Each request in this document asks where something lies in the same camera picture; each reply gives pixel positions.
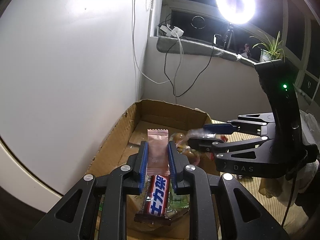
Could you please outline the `white gloved right hand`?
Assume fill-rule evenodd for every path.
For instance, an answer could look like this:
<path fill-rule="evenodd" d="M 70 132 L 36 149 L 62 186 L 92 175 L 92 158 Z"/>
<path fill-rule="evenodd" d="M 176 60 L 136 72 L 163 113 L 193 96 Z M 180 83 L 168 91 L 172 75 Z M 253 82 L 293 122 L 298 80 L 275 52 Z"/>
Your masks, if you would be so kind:
<path fill-rule="evenodd" d="M 304 111 L 300 111 L 302 123 L 302 139 L 305 146 L 316 145 L 319 149 L 319 123 L 316 118 Z M 319 161 L 306 164 L 297 172 L 296 179 L 287 180 L 284 176 L 277 179 L 263 178 L 258 192 L 266 198 L 276 198 L 281 204 L 288 206 L 295 202 L 299 193 L 304 193 L 315 178 L 319 168 Z"/>

